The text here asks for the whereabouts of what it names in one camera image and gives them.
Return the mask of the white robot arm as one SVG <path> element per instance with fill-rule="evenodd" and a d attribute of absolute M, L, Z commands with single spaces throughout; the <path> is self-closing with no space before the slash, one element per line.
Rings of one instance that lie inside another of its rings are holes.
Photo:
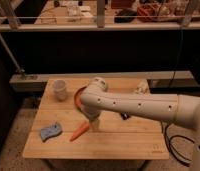
<path fill-rule="evenodd" d="M 102 110 L 126 113 L 191 129 L 195 144 L 190 171 L 200 171 L 200 97 L 180 94 L 123 94 L 107 91 L 103 78 L 93 78 L 80 99 L 90 120 Z"/>

